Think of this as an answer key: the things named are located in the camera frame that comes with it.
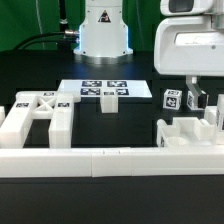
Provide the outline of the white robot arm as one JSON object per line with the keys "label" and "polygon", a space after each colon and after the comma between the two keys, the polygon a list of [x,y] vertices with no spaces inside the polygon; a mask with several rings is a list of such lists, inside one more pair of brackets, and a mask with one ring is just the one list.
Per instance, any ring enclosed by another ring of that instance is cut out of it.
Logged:
{"label": "white robot arm", "polygon": [[161,0],[166,16],[158,26],[154,66],[159,74],[183,75],[193,105],[203,109],[208,95],[199,76],[224,76],[224,0]]}

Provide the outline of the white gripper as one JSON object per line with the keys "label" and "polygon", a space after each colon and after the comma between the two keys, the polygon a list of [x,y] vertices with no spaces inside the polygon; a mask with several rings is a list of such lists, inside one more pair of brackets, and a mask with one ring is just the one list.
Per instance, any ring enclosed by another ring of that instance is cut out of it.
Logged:
{"label": "white gripper", "polygon": [[210,16],[167,18],[156,31],[154,66],[159,74],[187,76],[194,104],[204,110],[208,94],[196,76],[224,76],[224,31],[212,28]]}

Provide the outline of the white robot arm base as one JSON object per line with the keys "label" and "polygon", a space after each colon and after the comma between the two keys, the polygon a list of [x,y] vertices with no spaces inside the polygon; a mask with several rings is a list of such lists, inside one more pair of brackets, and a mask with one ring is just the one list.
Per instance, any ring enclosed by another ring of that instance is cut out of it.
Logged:
{"label": "white robot arm base", "polygon": [[122,17],[123,0],[85,0],[85,19],[79,26],[76,61],[118,64],[132,59],[128,26]]}

